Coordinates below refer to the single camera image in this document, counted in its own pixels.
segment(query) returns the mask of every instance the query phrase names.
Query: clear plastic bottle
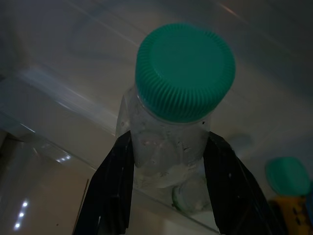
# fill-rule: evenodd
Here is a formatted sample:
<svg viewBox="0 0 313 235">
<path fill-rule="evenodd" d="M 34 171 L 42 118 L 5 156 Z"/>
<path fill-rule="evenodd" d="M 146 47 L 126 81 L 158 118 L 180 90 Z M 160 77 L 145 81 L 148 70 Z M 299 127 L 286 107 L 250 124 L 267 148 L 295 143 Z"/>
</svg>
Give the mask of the clear plastic bottle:
<svg viewBox="0 0 313 235">
<path fill-rule="evenodd" d="M 226 43 L 188 24 L 169 24 L 142 42 L 135 86 L 123 97 L 117 135 L 131 130 L 138 188 L 190 177 L 202 159 L 210 113 L 229 90 L 235 63 Z"/>
</svg>

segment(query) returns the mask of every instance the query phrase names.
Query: plastic bottle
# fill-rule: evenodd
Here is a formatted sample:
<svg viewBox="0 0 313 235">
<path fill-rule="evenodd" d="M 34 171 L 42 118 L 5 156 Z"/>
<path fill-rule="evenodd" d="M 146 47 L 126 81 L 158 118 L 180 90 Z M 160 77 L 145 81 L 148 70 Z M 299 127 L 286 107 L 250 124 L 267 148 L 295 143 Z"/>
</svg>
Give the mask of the plastic bottle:
<svg viewBox="0 0 313 235">
<path fill-rule="evenodd" d="M 216 34 L 176 23 L 141 43 L 135 86 L 123 97 L 117 135 L 131 130 L 138 188 L 165 188 L 194 173 L 210 113 L 232 85 L 233 55 Z"/>
</svg>

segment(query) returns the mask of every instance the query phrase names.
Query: green cap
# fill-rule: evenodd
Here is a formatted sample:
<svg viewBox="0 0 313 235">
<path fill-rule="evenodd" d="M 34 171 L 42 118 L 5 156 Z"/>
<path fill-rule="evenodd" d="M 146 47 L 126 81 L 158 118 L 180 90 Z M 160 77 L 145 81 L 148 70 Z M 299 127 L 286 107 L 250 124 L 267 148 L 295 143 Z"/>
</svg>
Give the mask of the green cap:
<svg viewBox="0 0 313 235">
<path fill-rule="evenodd" d="M 135 83 L 143 104 L 173 122 L 191 122 L 212 111 L 231 87 L 234 57 L 215 33 L 174 23 L 141 43 Z"/>
<path fill-rule="evenodd" d="M 284 196 L 301 196 L 310 192 L 309 175 L 294 157 L 282 157 L 267 163 L 265 173 L 273 190 Z"/>
</svg>

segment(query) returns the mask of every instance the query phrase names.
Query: green bottle cap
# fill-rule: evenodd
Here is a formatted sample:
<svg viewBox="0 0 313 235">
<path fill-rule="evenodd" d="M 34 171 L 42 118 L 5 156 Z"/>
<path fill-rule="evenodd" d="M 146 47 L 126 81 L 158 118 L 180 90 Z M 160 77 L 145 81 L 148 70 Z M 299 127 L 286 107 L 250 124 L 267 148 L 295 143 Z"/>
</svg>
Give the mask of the green bottle cap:
<svg viewBox="0 0 313 235">
<path fill-rule="evenodd" d="M 234 57 L 215 33 L 174 23 L 141 43 L 135 83 L 142 103 L 158 117 L 192 122 L 211 112 L 231 87 Z"/>
<path fill-rule="evenodd" d="M 309 175 L 297 158 L 274 159 L 267 163 L 265 173 L 272 189 L 280 195 L 302 196 L 310 192 Z"/>
</svg>

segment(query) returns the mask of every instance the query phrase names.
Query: yellow object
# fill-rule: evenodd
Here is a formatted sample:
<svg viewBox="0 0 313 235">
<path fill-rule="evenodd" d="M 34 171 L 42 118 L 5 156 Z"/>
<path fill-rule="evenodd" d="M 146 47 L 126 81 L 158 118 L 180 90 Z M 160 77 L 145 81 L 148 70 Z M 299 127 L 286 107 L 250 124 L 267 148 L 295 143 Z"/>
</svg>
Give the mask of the yellow object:
<svg viewBox="0 0 313 235">
<path fill-rule="evenodd" d="M 307 224 L 302 197 L 276 197 L 272 201 L 276 202 L 283 214 L 289 235 L 310 235 L 311 230 Z"/>
</svg>

